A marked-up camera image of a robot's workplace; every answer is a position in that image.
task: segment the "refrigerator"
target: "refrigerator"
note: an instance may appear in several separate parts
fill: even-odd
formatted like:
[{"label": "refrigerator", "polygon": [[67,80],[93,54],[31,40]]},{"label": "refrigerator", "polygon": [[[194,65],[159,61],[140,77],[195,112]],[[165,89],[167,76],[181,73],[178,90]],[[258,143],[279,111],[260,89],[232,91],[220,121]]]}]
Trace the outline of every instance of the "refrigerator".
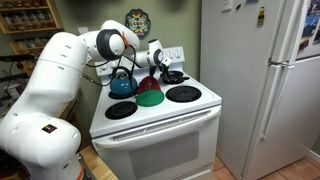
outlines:
[{"label": "refrigerator", "polygon": [[200,82],[222,97],[217,156],[255,180],[320,132],[320,0],[202,0]]}]

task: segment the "decorative plate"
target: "decorative plate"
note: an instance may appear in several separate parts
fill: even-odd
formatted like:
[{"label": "decorative plate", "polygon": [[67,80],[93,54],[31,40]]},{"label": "decorative plate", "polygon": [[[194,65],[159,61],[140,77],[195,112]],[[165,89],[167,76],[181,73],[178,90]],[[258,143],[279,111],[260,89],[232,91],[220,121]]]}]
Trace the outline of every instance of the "decorative plate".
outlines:
[{"label": "decorative plate", "polygon": [[148,14],[141,9],[131,9],[126,15],[125,25],[138,37],[144,37],[150,31],[151,21]]}]

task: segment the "oven door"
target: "oven door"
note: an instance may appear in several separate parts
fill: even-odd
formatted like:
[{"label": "oven door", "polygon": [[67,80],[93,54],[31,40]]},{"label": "oven door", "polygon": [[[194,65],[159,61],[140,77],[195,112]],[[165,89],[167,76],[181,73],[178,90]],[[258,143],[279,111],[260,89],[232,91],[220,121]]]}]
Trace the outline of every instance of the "oven door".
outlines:
[{"label": "oven door", "polygon": [[221,106],[93,140],[120,180],[211,176]]}]

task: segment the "stovetop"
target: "stovetop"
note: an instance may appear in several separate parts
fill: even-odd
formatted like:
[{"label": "stovetop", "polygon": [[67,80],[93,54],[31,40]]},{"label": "stovetop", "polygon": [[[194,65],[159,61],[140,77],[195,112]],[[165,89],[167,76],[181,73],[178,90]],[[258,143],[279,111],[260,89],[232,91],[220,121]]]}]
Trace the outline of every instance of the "stovetop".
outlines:
[{"label": "stovetop", "polygon": [[[182,63],[178,62],[172,64],[170,66],[170,70],[177,70],[183,72]],[[148,68],[136,70],[135,73],[137,74],[134,74],[134,77],[136,78],[138,84],[144,77],[149,75]],[[161,87],[161,91],[164,93],[164,100],[160,104],[151,107],[143,107],[138,105],[138,108],[135,111],[135,113],[128,117],[117,120],[107,118],[105,116],[106,110],[112,105],[115,105],[120,102],[135,102],[136,97],[129,97],[125,99],[112,99],[109,97],[110,87],[104,86],[101,90],[98,105],[90,127],[91,137],[101,137],[107,134],[112,134],[118,131],[134,128],[143,124],[161,121],[167,118],[176,117],[179,115],[195,112],[198,110],[214,107],[221,104],[221,98],[218,95],[210,91],[208,88],[203,86],[201,83],[199,83],[192,77],[190,77],[189,80],[186,80],[180,84],[165,84],[163,83],[162,79],[160,79],[160,71],[157,71],[154,75],[154,78],[158,80],[158,83]],[[108,78],[106,78],[105,76],[102,76],[101,79],[103,84],[108,82]],[[166,97],[166,92],[172,89],[173,87],[177,86],[194,87],[200,90],[201,96],[198,97],[197,100],[192,102],[173,102]]]}]

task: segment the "cabinet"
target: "cabinet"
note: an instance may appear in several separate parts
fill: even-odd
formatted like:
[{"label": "cabinet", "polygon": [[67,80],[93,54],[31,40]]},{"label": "cabinet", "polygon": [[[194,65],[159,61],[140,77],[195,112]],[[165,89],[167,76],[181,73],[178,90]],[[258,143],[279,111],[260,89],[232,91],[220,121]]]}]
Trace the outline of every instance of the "cabinet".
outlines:
[{"label": "cabinet", "polygon": [[0,0],[0,28],[4,34],[63,29],[52,0]]}]

